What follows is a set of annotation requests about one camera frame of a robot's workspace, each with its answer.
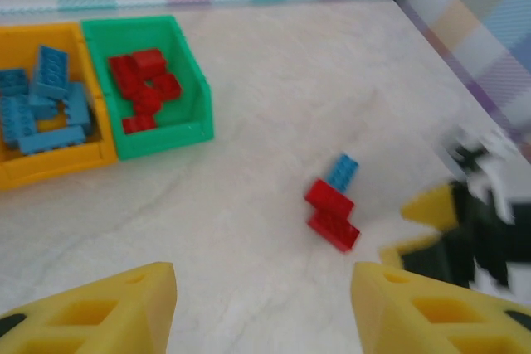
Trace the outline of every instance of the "blue lego brick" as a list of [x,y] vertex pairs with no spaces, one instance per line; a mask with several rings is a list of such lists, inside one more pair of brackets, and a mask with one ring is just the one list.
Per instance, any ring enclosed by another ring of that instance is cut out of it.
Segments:
[[32,136],[18,139],[18,147],[24,155],[42,153],[52,149],[65,148],[70,145],[79,145],[86,141],[85,133],[81,126],[70,126],[49,132],[37,133]]
[[23,68],[0,70],[0,95],[25,95],[27,91],[27,76]]
[[17,147],[17,140],[37,132],[37,124],[30,110],[27,95],[0,97],[2,137],[11,149]]
[[81,126],[87,136],[92,133],[89,105],[86,102],[85,86],[81,82],[71,82],[70,92],[63,100],[66,122],[69,126]]
[[30,91],[30,94],[28,96],[28,102],[35,119],[54,119],[57,114],[59,114],[59,108],[57,108],[57,101],[55,101],[54,99],[41,97],[40,95],[36,95],[32,91]]
[[357,170],[358,163],[348,155],[342,154],[334,164],[334,167],[332,167],[330,174],[326,177],[326,182],[344,194]]
[[32,92],[41,97],[64,99],[68,89],[68,53],[40,46],[33,70]]

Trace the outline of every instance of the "red lego brick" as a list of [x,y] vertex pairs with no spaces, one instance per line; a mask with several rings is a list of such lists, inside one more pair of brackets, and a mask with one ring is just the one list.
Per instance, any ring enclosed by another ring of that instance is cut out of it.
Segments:
[[359,230],[347,219],[334,217],[325,211],[315,211],[308,225],[342,252],[348,252],[359,237]]
[[316,209],[342,219],[348,219],[354,208],[354,202],[321,179],[315,181],[304,198]]
[[183,92],[181,85],[172,74],[155,76],[151,79],[153,87],[158,91],[162,101],[178,99]]
[[166,73],[166,60],[159,49],[136,51],[133,59],[142,79],[151,79]]
[[124,126],[125,134],[143,132],[157,127],[153,115],[136,115],[130,118],[123,118],[122,125]]
[[134,112],[139,115],[155,115],[163,107],[158,91],[145,85],[132,98]]
[[132,99],[142,88],[136,64],[131,56],[115,56],[108,59],[110,71],[122,96]]

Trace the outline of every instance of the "green plastic bin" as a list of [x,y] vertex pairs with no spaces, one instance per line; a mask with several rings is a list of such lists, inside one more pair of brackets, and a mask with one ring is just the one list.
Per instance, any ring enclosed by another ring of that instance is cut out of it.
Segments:
[[[149,155],[214,137],[210,87],[175,18],[84,20],[81,27],[105,97],[120,159]],[[107,59],[154,47],[164,54],[168,71],[177,77],[183,94],[179,99],[163,103],[163,108],[155,115],[156,129],[125,134],[122,119],[134,116],[133,104],[119,92]]]

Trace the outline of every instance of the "blue brick pile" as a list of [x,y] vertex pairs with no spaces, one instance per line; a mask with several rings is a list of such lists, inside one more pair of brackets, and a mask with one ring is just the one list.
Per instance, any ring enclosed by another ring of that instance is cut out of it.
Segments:
[[[68,53],[39,46],[32,81],[23,68],[0,70],[2,140],[10,149],[32,155],[79,145],[92,134],[85,87],[68,80]],[[54,119],[61,103],[67,127],[38,132],[37,120]]]

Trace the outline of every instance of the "white marble surface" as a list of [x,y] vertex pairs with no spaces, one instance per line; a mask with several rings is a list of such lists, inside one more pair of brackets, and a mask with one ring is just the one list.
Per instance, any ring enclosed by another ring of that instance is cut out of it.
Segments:
[[[212,85],[216,139],[2,193],[0,312],[167,260],[169,353],[361,352],[354,262],[424,230],[398,208],[447,175],[437,134],[492,122],[392,2],[175,15]],[[342,151],[361,165],[347,255],[306,226],[302,199]]]

